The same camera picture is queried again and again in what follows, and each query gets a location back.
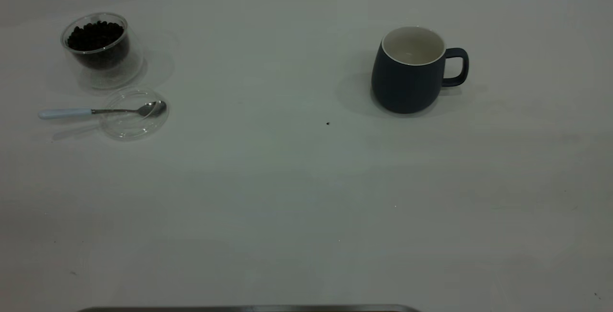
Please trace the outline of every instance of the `mug rim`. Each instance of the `mug rim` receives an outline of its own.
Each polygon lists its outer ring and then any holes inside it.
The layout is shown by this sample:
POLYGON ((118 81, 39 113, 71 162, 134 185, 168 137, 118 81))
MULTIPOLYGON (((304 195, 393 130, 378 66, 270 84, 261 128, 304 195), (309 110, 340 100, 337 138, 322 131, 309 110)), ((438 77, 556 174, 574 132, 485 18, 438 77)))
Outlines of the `mug rim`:
POLYGON ((386 55, 387 57, 389 57, 389 58, 393 59, 393 60, 394 60, 394 61, 396 61, 397 63, 403 64, 403 65, 405 65, 405 66, 411 66, 411 67, 420 67, 420 66, 427 66, 427 65, 429 65, 429 64, 433 64, 433 63, 435 63, 436 61, 438 61, 439 59, 441 59, 441 57, 443 57, 443 56, 445 55, 445 52, 446 52, 446 50, 447 50, 447 44, 445 43, 445 40, 443 39, 443 37, 442 37, 440 34, 438 34, 436 31, 434 31, 433 29, 430 29, 430 28, 426 28, 426 27, 423 27, 423 26, 419 26, 419 25, 417 25, 417 26, 401 26, 401 27, 399 27, 399 28, 395 28, 395 29, 393 29, 392 31, 389 31, 389 32, 388 32, 386 35, 384 35, 384 36, 383 36, 383 38, 381 39, 381 48, 383 49, 383 52, 385 53, 385 55, 386 55), (440 39, 441 43, 443 44, 443 50, 442 50, 441 54, 440 54, 440 55, 438 55, 438 57, 437 57, 436 59, 433 59, 433 60, 432 60, 432 61, 430 61, 430 62, 427 62, 427 63, 422 63, 422 64, 410 64, 410 63, 401 62, 401 61, 399 61, 399 60, 395 59, 394 57, 392 57, 392 55, 390 55, 390 54, 389 54, 389 53, 388 53, 388 52, 385 50, 385 45, 383 45, 383 43, 385 42, 385 38, 387 38, 387 36, 388 36, 388 35, 390 35, 390 34, 391 34, 392 32, 394 32, 394 31, 398 31, 399 29, 423 29, 423 30, 429 31, 430 33, 432 33, 433 35, 435 35, 436 37, 438 37, 438 39, 440 39))

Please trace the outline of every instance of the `glass jar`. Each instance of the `glass jar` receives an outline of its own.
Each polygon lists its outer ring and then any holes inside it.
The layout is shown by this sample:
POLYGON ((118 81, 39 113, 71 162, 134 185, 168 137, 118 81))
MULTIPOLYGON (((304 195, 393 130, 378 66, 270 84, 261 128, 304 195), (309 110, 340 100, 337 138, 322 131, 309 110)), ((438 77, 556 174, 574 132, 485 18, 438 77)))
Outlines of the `glass jar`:
POLYGON ((114 89, 126 85, 140 71, 143 50, 125 18, 113 13, 94 13, 72 22, 61 36, 68 67, 77 81, 96 89, 114 89), (90 51, 68 46, 68 38, 79 27, 98 22, 114 22, 123 28, 122 35, 111 44, 90 51))

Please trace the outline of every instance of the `mug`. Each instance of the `mug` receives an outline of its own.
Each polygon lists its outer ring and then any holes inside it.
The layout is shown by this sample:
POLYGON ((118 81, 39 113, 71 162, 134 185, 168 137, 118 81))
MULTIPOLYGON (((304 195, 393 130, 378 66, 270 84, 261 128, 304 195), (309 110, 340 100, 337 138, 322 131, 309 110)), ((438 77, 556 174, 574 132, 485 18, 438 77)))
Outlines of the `mug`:
POLYGON ((413 113, 429 107, 441 87, 459 86, 468 76, 468 54, 445 47, 436 32, 421 27, 398 28, 381 40, 372 74, 375 98, 396 113, 413 113), (443 78, 445 61, 462 58, 462 72, 443 78))

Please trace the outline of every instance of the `clear glass container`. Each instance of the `clear glass container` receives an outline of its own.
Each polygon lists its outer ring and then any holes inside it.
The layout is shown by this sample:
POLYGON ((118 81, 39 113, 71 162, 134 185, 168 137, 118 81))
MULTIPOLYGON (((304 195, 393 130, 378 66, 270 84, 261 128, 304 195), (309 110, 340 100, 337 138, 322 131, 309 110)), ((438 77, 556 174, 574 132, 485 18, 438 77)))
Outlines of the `clear glass container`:
POLYGON ((113 13, 94 13, 72 22, 61 36, 66 53, 68 67, 77 81, 84 86, 96 89, 114 89, 122 87, 133 79, 143 64, 143 50, 138 38, 127 26, 123 16, 113 13), (97 22, 114 22, 123 28, 123 33, 116 41, 102 48, 79 51, 68 46, 68 38, 78 26, 97 22))
POLYGON ((105 113, 100 114, 101 129, 117 140, 134 140, 154 133, 166 122, 170 107, 168 100, 145 87, 125 87, 110 94, 103 109, 136 110, 146 103, 158 102, 149 114, 105 113))

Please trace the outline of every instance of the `clear plastic lid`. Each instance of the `clear plastic lid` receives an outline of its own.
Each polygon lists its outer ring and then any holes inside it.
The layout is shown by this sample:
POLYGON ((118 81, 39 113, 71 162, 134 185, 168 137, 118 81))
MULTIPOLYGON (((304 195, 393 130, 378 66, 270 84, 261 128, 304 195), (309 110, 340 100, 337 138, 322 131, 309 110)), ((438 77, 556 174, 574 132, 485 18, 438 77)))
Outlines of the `clear plastic lid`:
POLYGON ((149 88, 127 87, 113 92, 106 100, 105 109, 137 110, 153 102, 155 105, 150 110, 147 109, 145 114, 133 112, 101 114, 102 130, 110 137, 132 140, 153 133, 168 118, 168 101, 149 88))

